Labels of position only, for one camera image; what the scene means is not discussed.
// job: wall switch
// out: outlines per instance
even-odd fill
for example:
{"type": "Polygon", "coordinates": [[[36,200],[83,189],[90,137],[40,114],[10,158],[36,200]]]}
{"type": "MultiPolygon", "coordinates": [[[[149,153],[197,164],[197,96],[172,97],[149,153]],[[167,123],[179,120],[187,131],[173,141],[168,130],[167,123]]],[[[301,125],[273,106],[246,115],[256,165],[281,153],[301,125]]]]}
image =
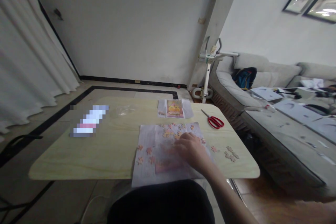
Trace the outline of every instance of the wall switch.
{"type": "Polygon", "coordinates": [[[198,23],[199,23],[200,25],[204,25],[204,24],[205,24],[205,18],[199,18],[199,19],[198,19],[198,23]]]}

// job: person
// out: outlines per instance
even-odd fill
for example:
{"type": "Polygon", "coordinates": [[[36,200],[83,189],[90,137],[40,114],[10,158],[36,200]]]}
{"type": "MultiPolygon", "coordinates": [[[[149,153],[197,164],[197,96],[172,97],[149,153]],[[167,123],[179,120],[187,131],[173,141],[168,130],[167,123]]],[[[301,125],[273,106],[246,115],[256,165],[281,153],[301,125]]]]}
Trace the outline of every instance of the person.
{"type": "MultiPolygon", "coordinates": [[[[175,142],[181,158],[209,182],[226,224],[257,224],[193,133],[175,142]]],[[[215,223],[205,190],[192,180],[136,189],[111,207],[107,223],[215,223]]]]}

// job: hand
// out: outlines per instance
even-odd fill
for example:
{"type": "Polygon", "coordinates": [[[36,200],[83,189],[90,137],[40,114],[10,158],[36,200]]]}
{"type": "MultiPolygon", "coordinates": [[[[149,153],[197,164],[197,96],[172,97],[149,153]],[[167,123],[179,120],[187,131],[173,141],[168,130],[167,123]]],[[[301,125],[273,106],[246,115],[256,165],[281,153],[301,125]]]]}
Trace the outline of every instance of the hand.
{"type": "Polygon", "coordinates": [[[200,140],[193,133],[183,133],[175,142],[180,157],[191,167],[204,175],[214,164],[200,140]]]}

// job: wall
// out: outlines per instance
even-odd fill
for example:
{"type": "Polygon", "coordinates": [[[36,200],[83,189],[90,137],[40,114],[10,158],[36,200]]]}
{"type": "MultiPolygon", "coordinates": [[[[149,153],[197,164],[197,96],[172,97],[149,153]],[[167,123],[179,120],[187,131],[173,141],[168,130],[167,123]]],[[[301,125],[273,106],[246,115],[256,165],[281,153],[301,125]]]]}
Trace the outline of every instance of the wall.
{"type": "Polygon", "coordinates": [[[41,0],[81,75],[187,84],[209,0],[41,0]],[[64,21],[52,14],[58,8],[64,21]]]}
{"type": "Polygon", "coordinates": [[[336,65],[335,25],[282,12],[287,1],[234,0],[220,34],[223,50],[336,65]]]}

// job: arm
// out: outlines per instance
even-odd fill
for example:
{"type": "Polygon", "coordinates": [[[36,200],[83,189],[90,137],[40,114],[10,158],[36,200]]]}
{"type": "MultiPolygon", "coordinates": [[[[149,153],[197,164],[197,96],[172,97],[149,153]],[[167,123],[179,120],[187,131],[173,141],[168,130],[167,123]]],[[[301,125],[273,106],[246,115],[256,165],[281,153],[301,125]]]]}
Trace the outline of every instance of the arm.
{"type": "Polygon", "coordinates": [[[257,224],[258,222],[226,182],[226,178],[207,155],[192,133],[184,133],[175,142],[181,158],[200,172],[209,182],[226,224],[257,224]]]}

